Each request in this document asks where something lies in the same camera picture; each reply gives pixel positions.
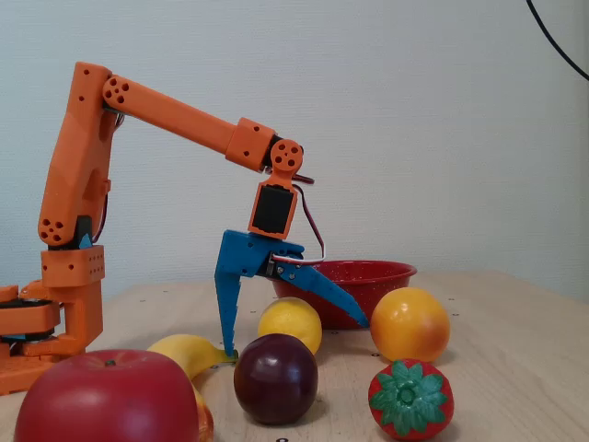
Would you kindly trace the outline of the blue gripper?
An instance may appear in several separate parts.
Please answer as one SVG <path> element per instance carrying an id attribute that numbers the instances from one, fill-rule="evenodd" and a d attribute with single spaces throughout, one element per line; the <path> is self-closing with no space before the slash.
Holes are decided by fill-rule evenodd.
<path id="1" fill-rule="evenodd" d="M 318 313 L 324 329 L 369 327 L 369 318 L 357 300 L 321 272 L 343 262 L 301 264 L 304 251 L 301 245 L 276 238 L 229 229 L 224 232 L 214 282 L 227 356 L 236 353 L 239 278 L 244 276 L 270 278 L 278 298 L 304 300 Z"/>

